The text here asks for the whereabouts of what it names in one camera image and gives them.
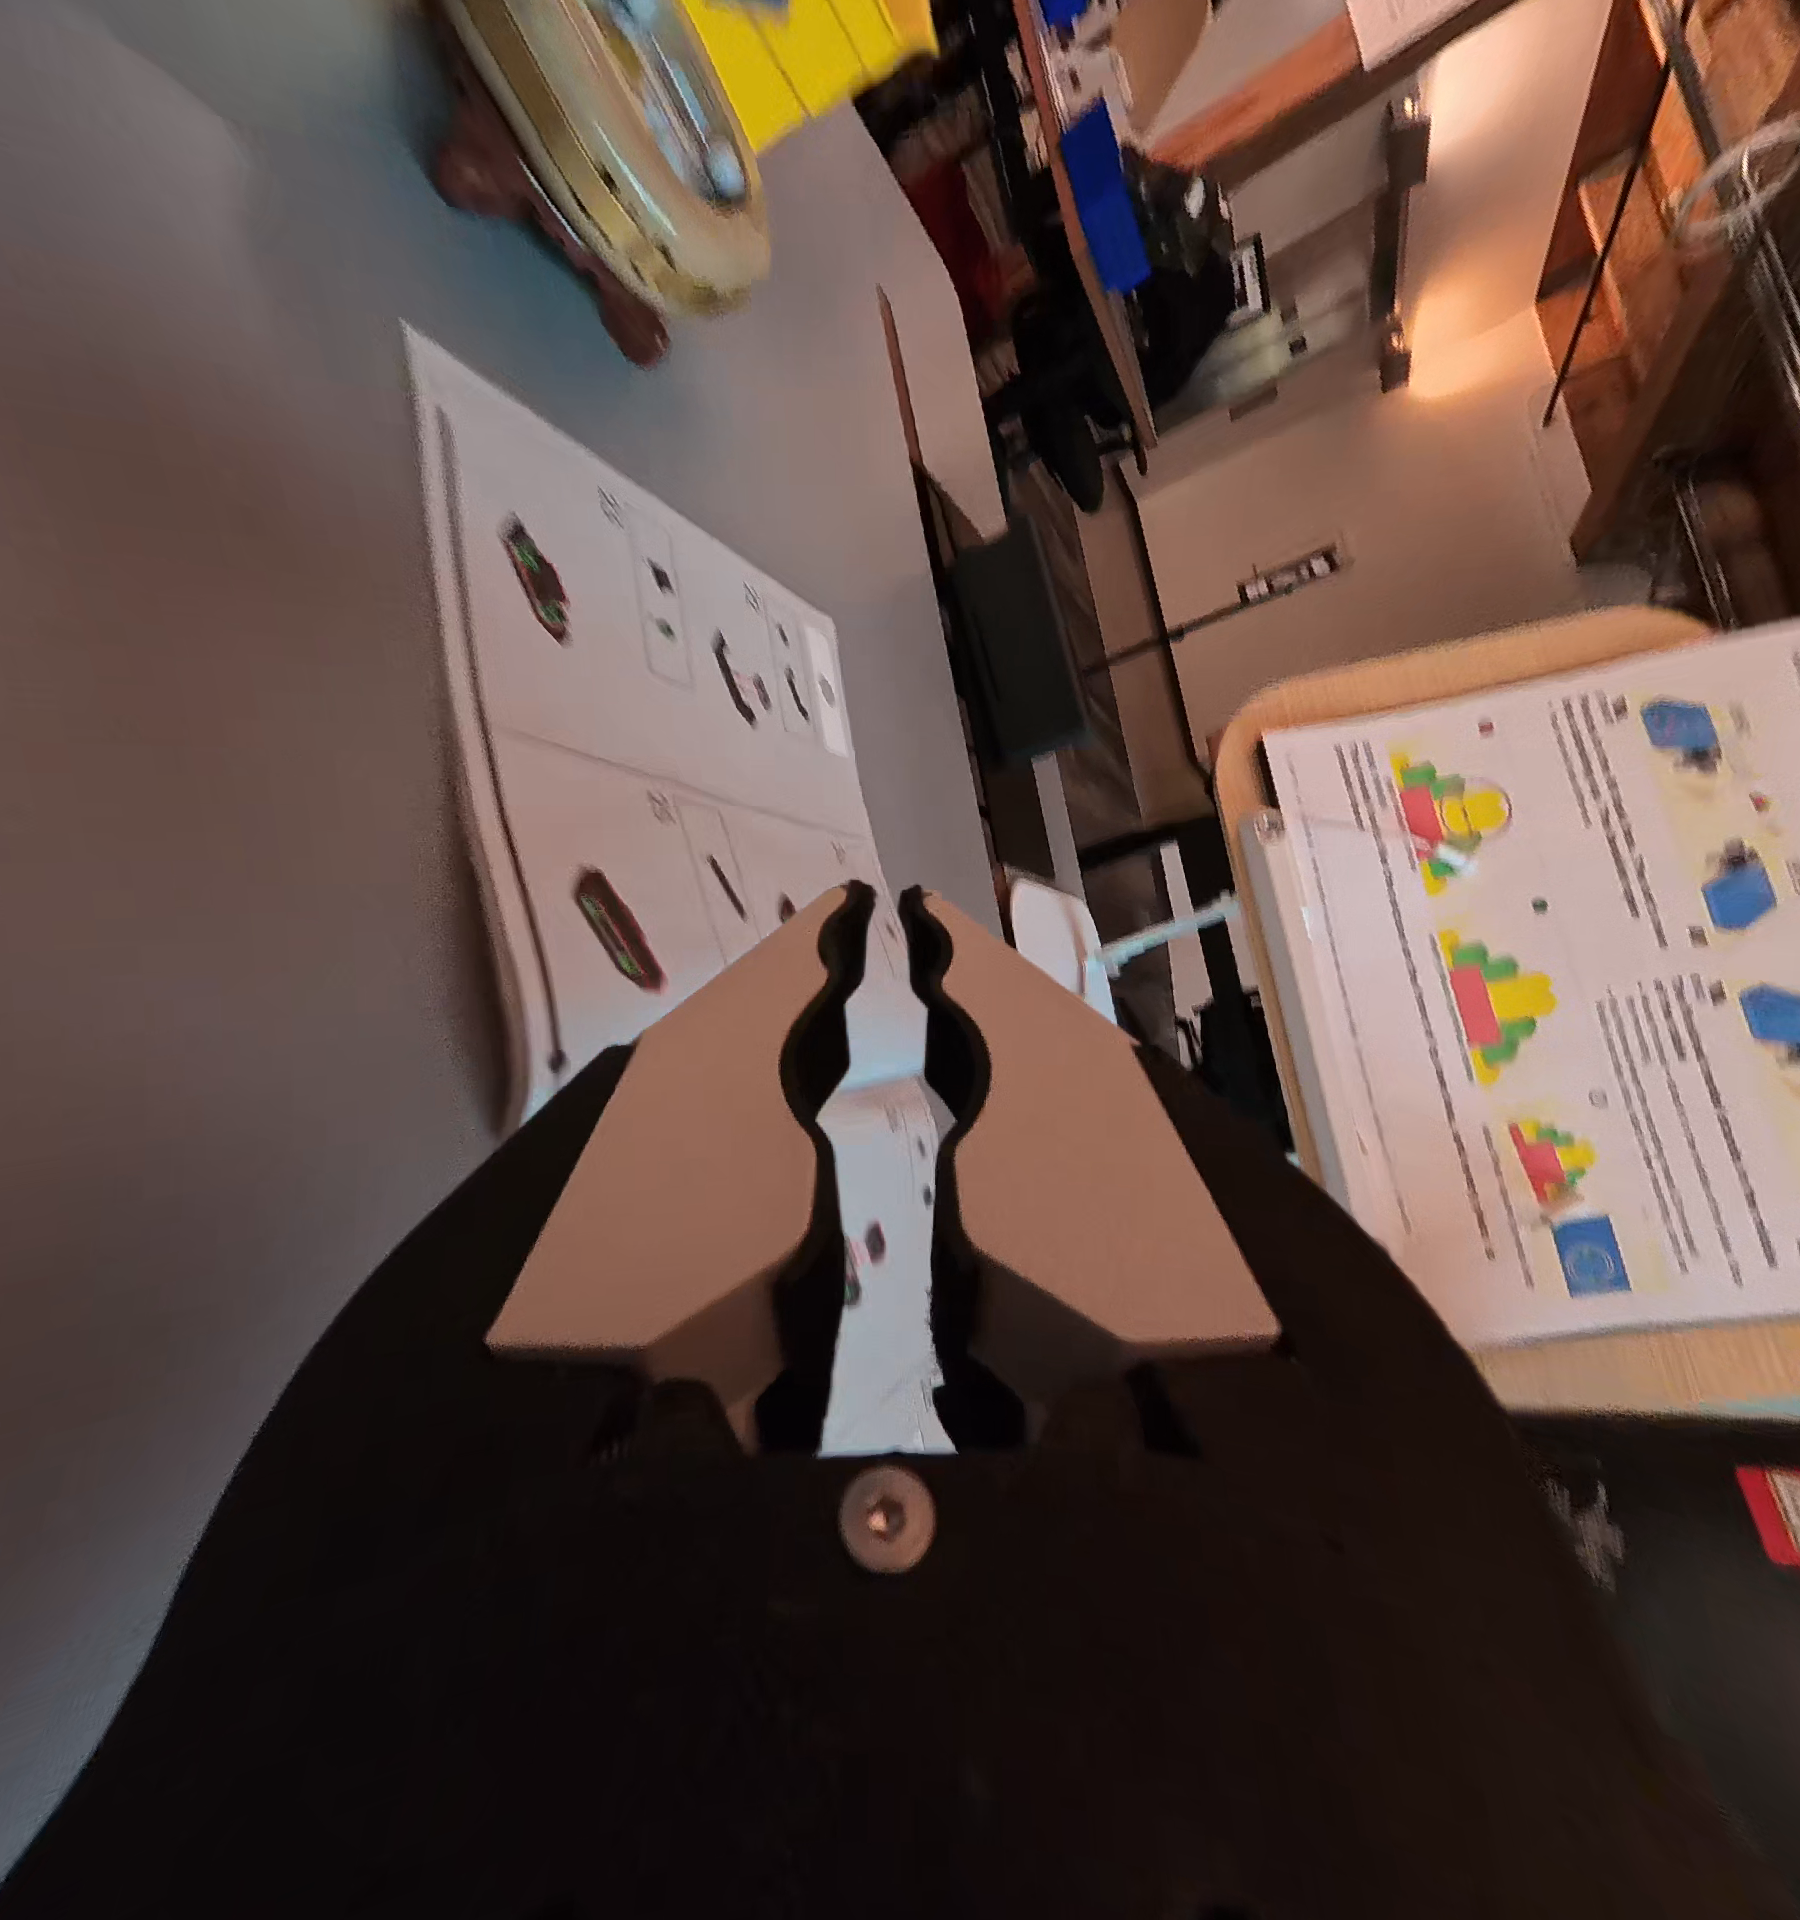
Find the tan brick-built model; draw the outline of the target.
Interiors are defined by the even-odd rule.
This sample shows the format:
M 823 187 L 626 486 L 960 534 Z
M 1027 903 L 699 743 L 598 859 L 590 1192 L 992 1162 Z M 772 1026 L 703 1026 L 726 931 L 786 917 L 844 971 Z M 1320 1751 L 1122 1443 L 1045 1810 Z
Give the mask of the tan brick-built model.
M 432 2 L 453 93 L 432 187 L 534 233 L 611 344 L 663 361 L 673 319 L 742 310 L 769 270 L 756 151 L 682 3 Z

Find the black wall lamp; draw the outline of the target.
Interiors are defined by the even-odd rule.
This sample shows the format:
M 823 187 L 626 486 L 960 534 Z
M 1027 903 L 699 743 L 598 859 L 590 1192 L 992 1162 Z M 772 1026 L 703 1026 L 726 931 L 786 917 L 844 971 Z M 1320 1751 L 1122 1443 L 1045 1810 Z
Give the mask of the black wall lamp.
M 1403 282 L 1411 199 L 1427 180 L 1431 132 L 1432 119 L 1420 87 L 1394 98 L 1384 128 L 1387 179 L 1374 199 L 1369 271 L 1370 342 L 1383 394 L 1403 391 L 1413 368 Z

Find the grey desk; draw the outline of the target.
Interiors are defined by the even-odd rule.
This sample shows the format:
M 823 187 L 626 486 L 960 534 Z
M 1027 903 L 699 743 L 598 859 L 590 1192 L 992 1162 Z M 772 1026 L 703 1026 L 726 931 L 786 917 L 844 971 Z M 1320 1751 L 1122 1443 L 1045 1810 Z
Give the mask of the grey desk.
M 259 1424 L 500 1134 L 403 325 L 828 613 L 887 880 L 985 919 L 883 310 L 1001 518 L 852 108 L 746 311 L 621 361 L 453 211 L 416 3 L 0 3 L 0 1877 Z

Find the black box with red logo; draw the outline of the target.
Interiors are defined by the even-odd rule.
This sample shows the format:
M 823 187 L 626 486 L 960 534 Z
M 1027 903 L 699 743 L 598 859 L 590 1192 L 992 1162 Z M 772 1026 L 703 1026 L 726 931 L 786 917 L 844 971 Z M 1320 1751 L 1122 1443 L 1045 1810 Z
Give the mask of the black box with red logo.
M 1659 1715 L 1800 1912 L 1800 1420 L 1512 1424 Z

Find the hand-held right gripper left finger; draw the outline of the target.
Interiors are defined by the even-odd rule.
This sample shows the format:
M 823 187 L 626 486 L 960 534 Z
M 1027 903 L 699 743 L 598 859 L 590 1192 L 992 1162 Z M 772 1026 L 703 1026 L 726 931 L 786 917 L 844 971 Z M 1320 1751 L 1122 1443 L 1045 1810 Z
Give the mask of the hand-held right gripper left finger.
M 695 1381 L 817 1453 L 846 1293 L 839 1155 L 876 892 L 848 880 L 649 1026 L 484 1344 Z

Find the black office chair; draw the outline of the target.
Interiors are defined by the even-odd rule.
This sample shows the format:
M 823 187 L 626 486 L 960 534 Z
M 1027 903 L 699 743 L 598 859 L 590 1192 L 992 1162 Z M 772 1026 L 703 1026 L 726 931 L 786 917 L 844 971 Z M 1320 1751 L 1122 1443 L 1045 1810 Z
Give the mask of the black office chair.
M 1121 451 L 1119 389 L 1100 358 L 1085 300 L 1032 293 L 1013 311 L 1013 408 L 1042 468 L 1084 514 L 1106 503 L 1110 451 Z

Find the white building instruction booklet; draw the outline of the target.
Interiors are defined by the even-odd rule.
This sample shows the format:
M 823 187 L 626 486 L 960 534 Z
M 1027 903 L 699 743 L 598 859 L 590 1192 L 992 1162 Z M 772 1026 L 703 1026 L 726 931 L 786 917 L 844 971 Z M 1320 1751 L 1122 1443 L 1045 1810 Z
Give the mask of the white building instruction booklet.
M 467 842 L 525 1123 L 831 889 L 874 889 L 839 1155 L 823 1453 L 951 1453 L 928 1010 L 868 816 L 831 618 L 405 325 Z

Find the black bag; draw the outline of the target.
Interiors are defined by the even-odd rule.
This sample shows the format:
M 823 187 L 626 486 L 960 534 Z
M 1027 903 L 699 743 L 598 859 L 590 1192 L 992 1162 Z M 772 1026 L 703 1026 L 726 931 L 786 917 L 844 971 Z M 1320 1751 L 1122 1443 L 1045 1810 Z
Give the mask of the black bag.
M 1139 370 L 1159 414 L 1227 333 L 1271 311 L 1266 244 L 1239 237 L 1213 166 L 1174 166 L 1122 148 L 1148 275 L 1129 295 Z

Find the brown wooden table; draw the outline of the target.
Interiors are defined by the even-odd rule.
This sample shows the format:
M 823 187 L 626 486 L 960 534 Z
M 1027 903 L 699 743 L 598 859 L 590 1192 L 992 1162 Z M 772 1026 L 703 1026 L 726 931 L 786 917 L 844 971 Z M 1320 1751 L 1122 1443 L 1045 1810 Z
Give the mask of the brown wooden table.
M 1055 65 L 1057 40 L 1048 30 L 1037 3 L 1010 2 L 1010 16 L 1032 87 L 1033 112 L 1050 162 L 1066 248 L 1073 258 L 1082 295 L 1100 341 L 1100 358 L 1119 389 L 1119 412 L 1122 416 L 1119 441 L 1131 454 L 1136 473 L 1146 476 L 1149 471 L 1149 454 L 1159 449 L 1156 419 L 1144 389 L 1126 296 L 1110 293 L 1105 282 L 1082 217 L 1073 173 L 1062 151 L 1062 134 L 1073 121 L 1066 115 L 1061 98 L 1058 70 Z

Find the wooden ceiling beam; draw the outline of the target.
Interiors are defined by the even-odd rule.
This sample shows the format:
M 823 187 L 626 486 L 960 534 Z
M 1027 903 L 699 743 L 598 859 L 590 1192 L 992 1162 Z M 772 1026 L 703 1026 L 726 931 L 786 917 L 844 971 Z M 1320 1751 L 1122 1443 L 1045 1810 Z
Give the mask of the wooden ceiling beam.
M 1218 101 L 1146 132 L 1142 148 L 1184 173 L 1210 173 L 1225 187 L 1242 187 L 1347 115 L 1394 96 L 1447 47 L 1510 8 L 1512 2 L 1449 8 L 1372 61 L 1359 47 L 1353 13 L 1343 8 Z

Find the yellow plastic bin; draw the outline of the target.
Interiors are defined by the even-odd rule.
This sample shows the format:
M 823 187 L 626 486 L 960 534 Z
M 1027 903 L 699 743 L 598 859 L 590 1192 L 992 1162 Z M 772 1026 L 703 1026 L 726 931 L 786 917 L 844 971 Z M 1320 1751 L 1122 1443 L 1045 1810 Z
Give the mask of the yellow plastic bin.
M 756 153 L 935 56 L 929 2 L 686 2 Z

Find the black floor stand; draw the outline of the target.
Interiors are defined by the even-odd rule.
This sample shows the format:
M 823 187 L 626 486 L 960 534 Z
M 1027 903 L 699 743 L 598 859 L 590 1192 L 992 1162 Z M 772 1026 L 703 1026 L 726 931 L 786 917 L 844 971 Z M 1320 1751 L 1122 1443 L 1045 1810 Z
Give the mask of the black floor stand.
M 1251 602 L 1245 602 L 1245 600 L 1235 599 L 1235 600 L 1225 602 L 1222 607 L 1213 609 L 1213 611 L 1209 611 L 1209 613 L 1201 613 L 1201 614 L 1197 614 L 1197 617 L 1194 617 L 1194 618 L 1179 621 L 1179 622 L 1166 627 L 1165 632 L 1154 633 L 1154 635 L 1149 635 L 1149 638 L 1146 638 L 1146 639 L 1136 639 L 1136 642 L 1129 642 L 1129 643 L 1125 643 L 1125 645 L 1116 645 L 1113 653 L 1105 653 L 1100 658 L 1095 658 L 1095 661 L 1084 665 L 1084 666 L 1082 666 L 1082 675 L 1084 675 L 1084 677 L 1101 677 L 1101 675 L 1110 675 L 1116 666 L 1122 666 L 1122 665 L 1134 663 L 1134 661 L 1137 661 L 1137 658 L 1148 658 L 1148 656 L 1154 656 L 1154 654 L 1172 653 L 1172 649 L 1174 649 L 1182 642 L 1185 642 L 1188 638 L 1194 638 L 1194 635 L 1197 635 L 1197 633 L 1205 633 L 1205 632 L 1210 632 L 1213 627 L 1218 627 L 1218 626 L 1222 626 L 1225 621 L 1231 621 L 1231 618 L 1235 618 L 1235 617 L 1239 617 L 1239 614 L 1245 614 L 1245 613 L 1249 613 L 1249 611 L 1256 611 L 1256 607 L 1254 607 Z

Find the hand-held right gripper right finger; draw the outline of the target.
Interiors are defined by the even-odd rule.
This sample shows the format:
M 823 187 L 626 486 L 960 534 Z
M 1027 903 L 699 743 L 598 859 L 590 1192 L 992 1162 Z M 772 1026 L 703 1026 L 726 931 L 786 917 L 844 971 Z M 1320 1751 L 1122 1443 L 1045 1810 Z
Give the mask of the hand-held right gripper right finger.
M 901 923 L 951 1119 L 929 1329 L 952 1446 L 1018 1449 L 1066 1393 L 1139 1367 L 1276 1353 L 1149 1055 L 940 894 L 908 889 Z

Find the red bag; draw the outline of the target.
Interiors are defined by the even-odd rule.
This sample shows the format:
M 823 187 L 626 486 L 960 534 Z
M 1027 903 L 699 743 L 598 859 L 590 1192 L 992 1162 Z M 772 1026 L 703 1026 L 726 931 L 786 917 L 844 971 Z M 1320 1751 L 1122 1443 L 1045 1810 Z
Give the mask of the red bag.
M 1001 333 L 1010 295 L 963 162 L 933 159 L 901 176 L 901 187 L 954 287 L 967 342 L 987 346 Z

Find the white paper notice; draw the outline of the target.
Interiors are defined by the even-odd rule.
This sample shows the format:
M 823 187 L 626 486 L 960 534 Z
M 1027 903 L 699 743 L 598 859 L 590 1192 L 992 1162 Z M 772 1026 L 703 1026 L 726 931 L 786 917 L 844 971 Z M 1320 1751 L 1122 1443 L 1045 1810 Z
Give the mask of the white paper notice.
M 1512 2 L 1346 2 L 1361 70 L 1417 69 Z

